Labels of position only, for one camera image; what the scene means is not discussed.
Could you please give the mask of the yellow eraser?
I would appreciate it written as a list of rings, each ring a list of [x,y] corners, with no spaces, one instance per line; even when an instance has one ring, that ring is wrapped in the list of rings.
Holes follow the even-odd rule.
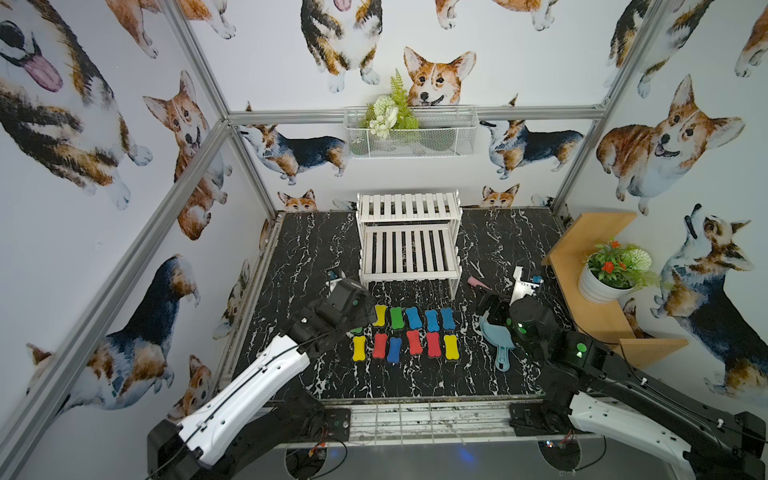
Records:
[[[363,362],[366,360],[366,337],[362,335],[354,336],[353,340],[353,355],[352,360],[354,362]]]
[[[456,335],[444,335],[445,359],[457,361],[460,358],[458,350],[458,338]]]

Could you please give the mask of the light blue eraser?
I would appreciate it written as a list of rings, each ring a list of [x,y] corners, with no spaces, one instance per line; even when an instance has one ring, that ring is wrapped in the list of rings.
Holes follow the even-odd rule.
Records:
[[[405,309],[405,314],[408,320],[408,325],[411,330],[418,330],[423,327],[423,322],[419,315],[417,307],[408,307]]]
[[[438,312],[436,310],[426,310],[425,317],[427,321],[427,332],[435,333],[440,331]]]
[[[450,307],[441,308],[440,315],[442,319],[442,329],[445,331],[454,331],[456,323],[453,316],[453,309]]]

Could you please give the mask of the red eraser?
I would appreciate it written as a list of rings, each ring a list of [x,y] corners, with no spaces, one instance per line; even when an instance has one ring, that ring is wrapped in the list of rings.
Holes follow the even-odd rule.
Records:
[[[389,337],[385,333],[376,333],[374,335],[374,346],[373,346],[373,358],[374,359],[385,359],[387,355],[387,344],[388,344]]]
[[[438,332],[427,332],[426,343],[430,358],[440,358],[442,356],[440,334]]]
[[[406,332],[408,339],[409,353],[411,356],[419,356],[423,353],[421,336],[419,330],[409,330]]]

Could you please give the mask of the blue eraser shelf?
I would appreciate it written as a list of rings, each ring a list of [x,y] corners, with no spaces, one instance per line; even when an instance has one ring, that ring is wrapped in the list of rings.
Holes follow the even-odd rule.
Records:
[[[398,364],[401,357],[403,340],[399,337],[390,337],[386,360],[391,364]]]

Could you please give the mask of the yellow eraser shelf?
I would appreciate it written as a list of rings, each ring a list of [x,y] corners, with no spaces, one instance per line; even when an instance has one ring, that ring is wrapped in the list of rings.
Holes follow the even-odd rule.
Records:
[[[374,327],[384,327],[386,325],[386,312],[388,307],[386,305],[376,305],[375,314],[376,319],[373,323]]]

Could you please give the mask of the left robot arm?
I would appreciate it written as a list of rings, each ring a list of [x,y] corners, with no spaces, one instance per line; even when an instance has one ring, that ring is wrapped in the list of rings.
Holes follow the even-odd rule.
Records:
[[[151,479],[231,479],[274,447],[323,440],[324,407],[303,389],[266,414],[261,409],[348,332],[376,320],[376,301],[354,279],[333,277],[329,293],[278,324],[258,358],[216,396],[178,422],[163,420],[147,438]]]

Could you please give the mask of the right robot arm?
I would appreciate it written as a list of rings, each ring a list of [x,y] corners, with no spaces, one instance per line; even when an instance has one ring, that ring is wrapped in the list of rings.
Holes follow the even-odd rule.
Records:
[[[527,295],[500,319],[517,350],[542,369],[544,399],[511,424],[524,433],[598,434],[673,466],[687,479],[764,479],[765,422],[700,403],[630,365],[604,343],[562,328]]]

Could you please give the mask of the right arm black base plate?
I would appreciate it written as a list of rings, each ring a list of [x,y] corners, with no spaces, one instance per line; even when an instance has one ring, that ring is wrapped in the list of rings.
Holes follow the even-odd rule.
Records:
[[[518,436],[566,434],[573,429],[570,410],[551,402],[510,403],[509,425]]]

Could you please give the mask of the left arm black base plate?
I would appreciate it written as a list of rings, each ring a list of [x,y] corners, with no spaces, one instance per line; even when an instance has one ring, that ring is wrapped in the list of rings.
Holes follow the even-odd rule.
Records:
[[[350,437],[350,427],[349,408],[326,408],[312,418],[308,436],[315,442],[341,440],[346,443]]]

